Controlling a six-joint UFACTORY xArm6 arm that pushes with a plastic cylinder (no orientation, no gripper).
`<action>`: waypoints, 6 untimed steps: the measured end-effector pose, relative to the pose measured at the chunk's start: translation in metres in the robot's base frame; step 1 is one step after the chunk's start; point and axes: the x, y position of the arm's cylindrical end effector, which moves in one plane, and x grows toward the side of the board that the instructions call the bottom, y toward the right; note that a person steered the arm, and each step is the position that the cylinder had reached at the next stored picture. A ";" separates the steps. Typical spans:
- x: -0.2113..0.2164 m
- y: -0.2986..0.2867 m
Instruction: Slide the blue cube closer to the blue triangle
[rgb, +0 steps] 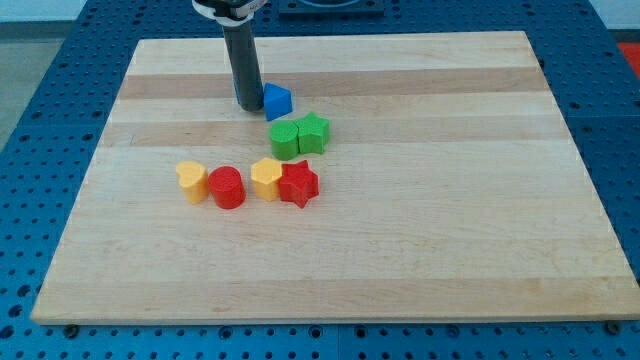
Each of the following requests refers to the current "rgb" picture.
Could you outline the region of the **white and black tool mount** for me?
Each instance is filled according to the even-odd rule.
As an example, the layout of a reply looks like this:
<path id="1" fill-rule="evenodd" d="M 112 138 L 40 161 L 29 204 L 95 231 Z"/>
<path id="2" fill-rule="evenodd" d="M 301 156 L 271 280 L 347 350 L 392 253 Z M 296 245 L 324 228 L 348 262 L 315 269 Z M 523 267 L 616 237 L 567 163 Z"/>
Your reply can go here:
<path id="1" fill-rule="evenodd" d="M 268 0 L 192 0 L 194 10 L 223 27 L 237 27 L 253 19 Z"/>

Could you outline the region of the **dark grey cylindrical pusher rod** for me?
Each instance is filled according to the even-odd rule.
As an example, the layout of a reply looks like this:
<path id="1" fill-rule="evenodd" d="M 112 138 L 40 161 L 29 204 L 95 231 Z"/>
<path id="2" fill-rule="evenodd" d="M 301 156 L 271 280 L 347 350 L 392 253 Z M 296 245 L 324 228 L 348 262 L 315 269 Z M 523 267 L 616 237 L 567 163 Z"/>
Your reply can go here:
<path id="1" fill-rule="evenodd" d="M 252 25 L 245 22 L 239 26 L 225 26 L 223 35 L 238 104 L 245 111 L 260 111 L 264 106 L 264 88 Z"/>

